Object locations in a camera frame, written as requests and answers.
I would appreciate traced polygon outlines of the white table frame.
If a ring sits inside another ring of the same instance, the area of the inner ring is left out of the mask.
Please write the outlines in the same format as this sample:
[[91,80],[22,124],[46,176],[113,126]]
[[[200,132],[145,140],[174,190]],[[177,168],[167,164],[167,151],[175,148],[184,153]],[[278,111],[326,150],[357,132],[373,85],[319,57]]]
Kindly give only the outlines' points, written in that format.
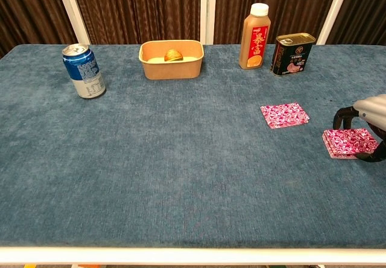
[[0,264],[386,265],[386,249],[0,247]]

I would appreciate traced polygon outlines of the brown curtain panel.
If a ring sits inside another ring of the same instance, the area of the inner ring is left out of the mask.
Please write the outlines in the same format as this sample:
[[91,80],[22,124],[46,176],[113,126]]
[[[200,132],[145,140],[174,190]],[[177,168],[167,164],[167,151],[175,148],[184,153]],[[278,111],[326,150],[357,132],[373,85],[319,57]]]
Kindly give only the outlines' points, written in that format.
[[269,6],[268,43],[277,36],[306,32],[318,37],[333,0],[216,0],[214,43],[239,44],[252,4]]
[[0,0],[0,58],[20,44],[76,42],[62,0]]
[[386,0],[344,0],[326,43],[386,46]]
[[200,0],[77,0],[92,44],[200,38]]

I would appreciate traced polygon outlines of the kraft paper rectangular bowl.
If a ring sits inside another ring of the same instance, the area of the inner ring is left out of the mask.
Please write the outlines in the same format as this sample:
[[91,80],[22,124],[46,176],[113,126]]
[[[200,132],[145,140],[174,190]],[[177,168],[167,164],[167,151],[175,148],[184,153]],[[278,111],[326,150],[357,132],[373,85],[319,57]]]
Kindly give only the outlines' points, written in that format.
[[[166,62],[165,55],[172,49],[183,59]],[[143,43],[139,50],[139,60],[150,80],[196,78],[203,57],[203,45],[197,40],[153,40]]]

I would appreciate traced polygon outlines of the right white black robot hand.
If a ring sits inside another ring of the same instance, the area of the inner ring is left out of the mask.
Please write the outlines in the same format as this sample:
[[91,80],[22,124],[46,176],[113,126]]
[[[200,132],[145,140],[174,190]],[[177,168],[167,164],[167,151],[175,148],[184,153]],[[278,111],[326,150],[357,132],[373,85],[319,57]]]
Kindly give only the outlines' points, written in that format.
[[358,100],[352,106],[339,109],[334,116],[333,129],[339,129],[341,123],[343,123],[343,129],[350,129],[354,117],[360,117],[365,120],[373,132],[382,139],[373,153],[357,153],[355,157],[366,162],[385,160],[386,94]]

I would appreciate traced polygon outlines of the white partition post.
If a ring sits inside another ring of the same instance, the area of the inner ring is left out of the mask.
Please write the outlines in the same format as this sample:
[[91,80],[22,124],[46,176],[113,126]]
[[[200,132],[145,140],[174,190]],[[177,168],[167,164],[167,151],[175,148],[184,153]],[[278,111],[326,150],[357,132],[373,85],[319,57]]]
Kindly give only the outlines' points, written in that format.
[[333,0],[324,21],[323,27],[317,39],[317,45],[324,45],[331,33],[331,29],[334,26],[335,20],[338,16],[340,8],[344,0]]
[[62,0],[78,43],[90,45],[89,35],[77,0]]
[[216,0],[200,0],[200,42],[214,44]]

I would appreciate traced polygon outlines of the black luncheon meat tin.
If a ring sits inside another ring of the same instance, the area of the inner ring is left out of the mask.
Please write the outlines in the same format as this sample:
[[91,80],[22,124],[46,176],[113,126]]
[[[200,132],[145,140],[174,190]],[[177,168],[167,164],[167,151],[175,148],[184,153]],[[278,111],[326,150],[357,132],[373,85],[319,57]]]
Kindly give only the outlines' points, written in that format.
[[315,42],[308,33],[277,36],[270,71],[277,76],[302,72]]

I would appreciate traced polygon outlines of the blue white beverage can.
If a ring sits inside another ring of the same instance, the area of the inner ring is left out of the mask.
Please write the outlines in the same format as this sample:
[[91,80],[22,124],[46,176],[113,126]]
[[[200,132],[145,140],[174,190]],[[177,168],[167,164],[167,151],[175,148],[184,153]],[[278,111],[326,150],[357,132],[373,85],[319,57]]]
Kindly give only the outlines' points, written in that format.
[[106,91],[96,58],[88,45],[68,45],[62,54],[63,63],[81,98],[96,98]]

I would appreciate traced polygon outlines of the brown juice bottle white cap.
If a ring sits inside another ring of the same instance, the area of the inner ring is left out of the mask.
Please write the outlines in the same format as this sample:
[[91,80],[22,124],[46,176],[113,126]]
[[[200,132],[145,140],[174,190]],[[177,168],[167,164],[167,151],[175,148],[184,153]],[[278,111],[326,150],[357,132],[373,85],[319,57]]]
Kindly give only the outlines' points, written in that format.
[[239,53],[239,66],[242,69],[260,68],[263,64],[271,25],[268,10],[267,4],[254,3],[244,20]]

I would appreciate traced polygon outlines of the blue fabric table mat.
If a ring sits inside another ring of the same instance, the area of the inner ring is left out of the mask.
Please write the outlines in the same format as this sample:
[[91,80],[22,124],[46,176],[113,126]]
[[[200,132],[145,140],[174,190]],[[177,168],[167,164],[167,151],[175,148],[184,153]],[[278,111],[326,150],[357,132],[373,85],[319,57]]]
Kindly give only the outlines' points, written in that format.
[[[386,93],[386,46],[322,45],[299,74],[204,49],[200,76],[152,81],[137,45],[94,45],[80,98],[60,45],[0,59],[0,246],[386,247],[386,161],[332,159],[339,108]],[[261,106],[299,103],[271,129]]]

